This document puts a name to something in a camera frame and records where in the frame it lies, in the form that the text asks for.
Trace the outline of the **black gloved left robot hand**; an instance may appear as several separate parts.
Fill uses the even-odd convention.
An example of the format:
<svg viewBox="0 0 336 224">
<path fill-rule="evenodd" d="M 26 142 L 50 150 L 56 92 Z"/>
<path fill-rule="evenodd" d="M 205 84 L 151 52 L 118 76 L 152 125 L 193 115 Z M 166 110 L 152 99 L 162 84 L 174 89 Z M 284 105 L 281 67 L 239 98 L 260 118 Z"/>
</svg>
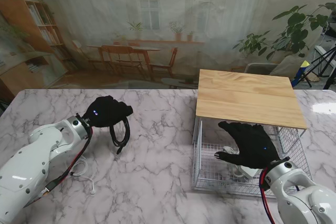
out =
<svg viewBox="0 0 336 224">
<path fill-rule="evenodd" d="M 82 118 L 91 127 L 110 127 L 133 113 L 130 105 L 119 102 L 112 96 L 96 98 L 87 108 Z"/>
</svg>

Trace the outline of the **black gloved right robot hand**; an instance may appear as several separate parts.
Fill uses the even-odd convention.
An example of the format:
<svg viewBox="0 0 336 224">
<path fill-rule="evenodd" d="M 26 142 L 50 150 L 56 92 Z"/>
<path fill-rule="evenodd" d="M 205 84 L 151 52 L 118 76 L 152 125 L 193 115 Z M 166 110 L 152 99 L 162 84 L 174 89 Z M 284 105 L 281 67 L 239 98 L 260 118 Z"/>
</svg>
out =
<svg viewBox="0 0 336 224">
<path fill-rule="evenodd" d="M 222 121 L 218 126 L 234 139 L 239 154 L 220 151 L 214 154 L 217 159 L 253 169 L 264 169 L 271 162 L 280 160 L 271 138 L 262 125 Z"/>
</svg>

